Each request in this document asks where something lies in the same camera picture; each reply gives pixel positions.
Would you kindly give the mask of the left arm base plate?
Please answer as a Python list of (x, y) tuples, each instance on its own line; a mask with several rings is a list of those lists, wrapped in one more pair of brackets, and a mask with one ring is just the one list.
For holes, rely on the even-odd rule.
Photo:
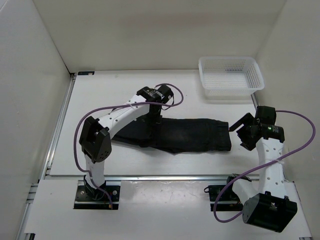
[(75, 210), (118, 210), (120, 201), (120, 185), (105, 185), (104, 190), (108, 196), (98, 189), (90, 192), (83, 182), (76, 189), (73, 208)]

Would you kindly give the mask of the front aluminium rail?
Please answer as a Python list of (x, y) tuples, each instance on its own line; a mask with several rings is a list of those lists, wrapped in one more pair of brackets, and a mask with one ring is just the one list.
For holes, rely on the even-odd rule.
[[(106, 181), (222, 181), (226, 182), (229, 174), (222, 175), (105, 175)], [(44, 180), (79, 180), (80, 175), (50, 175), (47, 174)]]

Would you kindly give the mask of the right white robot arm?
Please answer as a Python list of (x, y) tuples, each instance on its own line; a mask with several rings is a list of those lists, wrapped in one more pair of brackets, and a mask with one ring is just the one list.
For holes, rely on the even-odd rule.
[(230, 200), (239, 198), (244, 223), (281, 233), (296, 215), (298, 207), (288, 197), (283, 166), (276, 161), (282, 156), (285, 141), (284, 129), (276, 125), (276, 117), (275, 108), (259, 106), (255, 115), (247, 113), (229, 128), (231, 132), (236, 131), (242, 147), (257, 150), (260, 165), (269, 166), (259, 171), (258, 189), (243, 176), (226, 185), (224, 193)]

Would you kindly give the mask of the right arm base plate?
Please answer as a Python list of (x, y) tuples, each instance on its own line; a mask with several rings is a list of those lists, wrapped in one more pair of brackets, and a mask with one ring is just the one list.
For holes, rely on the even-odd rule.
[(208, 194), (210, 201), (210, 210), (214, 210), (214, 203), (217, 202), (216, 211), (217, 212), (240, 212), (243, 210), (243, 204), (240, 198), (236, 195), (236, 193), (232, 190), (232, 186), (229, 186), (227, 190), (225, 190), (218, 201), (216, 201), (218, 195), (235, 177), (237, 174), (232, 174), (225, 179), (214, 179), (209, 182), (208, 186), (203, 189), (205, 194)]

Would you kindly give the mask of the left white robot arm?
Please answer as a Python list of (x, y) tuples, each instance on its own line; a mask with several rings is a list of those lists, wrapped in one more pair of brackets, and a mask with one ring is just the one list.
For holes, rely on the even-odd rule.
[(94, 118), (91, 113), (80, 121), (83, 126), (79, 144), (84, 154), (86, 168), (80, 167), (77, 151), (74, 159), (78, 169), (85, 173), (85, 191), (93, 200), (109, 196), (105, 189), (104, 160), (112, 152), (111, 140), (124, 127), (144, 115), (155, 118), (160, 115), (163, 106), (174, 97), (172, 89), (167, 84), (159, 84), (155, 88), (143, 87), (124, 105), (110, 107), (111, 112)]

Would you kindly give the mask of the blue corner label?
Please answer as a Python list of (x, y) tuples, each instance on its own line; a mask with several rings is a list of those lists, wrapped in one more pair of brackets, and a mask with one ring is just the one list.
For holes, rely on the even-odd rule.
[(79, 71), (78, 76), (92, 76), (95, 74), (95, 71)]

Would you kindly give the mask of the left aluminium rail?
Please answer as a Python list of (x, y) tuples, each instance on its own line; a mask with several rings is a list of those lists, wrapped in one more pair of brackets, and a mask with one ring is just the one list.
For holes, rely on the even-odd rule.
[(36, 235), (35, 233), (25, 233), (27, 220), (29, 218), (29, 214), (31, 211), (31, 205), (32, 205), (33, 200), (36, 196), (39, 182), (46, 178), (47, 171), (51, 169), (52, 161), (53, 161), (55, 151), (56, 151), (56, 148), (58, 145), (63, 122), (64, 122), (64, 119), (66, 116), (66, 112), (67, 112), (68, 105), (69, 105), (69, 102), (71, 99), (71, 95), (72, 95), (72, 91), (74, 88), (76, 78), (77, 78), (77, 73), (70, 74), (70, 80), (68, 83), (68, 87), (67, 87), (67, 90), (64, 95), (62, 106), (59, 111), (59, 115), (58, 115), (58, 118), (57, 118), (57, 121), (56, 121), (56, 124), (54, 127), (54, 131), (53, 131), (53, 134), (52, 134), (52, 137), (50, 140), (48, 150), (47, 150), (45, 158), (43, 160), (42, 169), (41, 169), (40, 174), (37, 178), (37, 182), (32, 183), (29, 188), (29, 192), (28, 192), (27, 199), (25, 202), (24, 212), (23, 212), (22, 219), (21, 219), (21, 222), (20, 222), (16, 237), (15, 237), (16, 240), (34, 240), (35, 239), (35, 235)]

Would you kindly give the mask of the black trousers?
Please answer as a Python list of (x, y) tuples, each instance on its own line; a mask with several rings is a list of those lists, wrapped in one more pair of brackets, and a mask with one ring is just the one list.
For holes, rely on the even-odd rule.
[(161, 118), (157, 123), (139, 118), (121, 129), (113, 140), (171, 154), (229, 152), (232, 148), (229, 124), (208, 118)]

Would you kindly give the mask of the white perforated plastic basket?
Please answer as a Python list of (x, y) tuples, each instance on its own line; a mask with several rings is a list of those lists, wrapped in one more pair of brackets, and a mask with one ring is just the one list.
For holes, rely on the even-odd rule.
[(265, 87), (256, 60), (248, 56), (203, 56), (199, 77), (207, 98), (248, 97)]

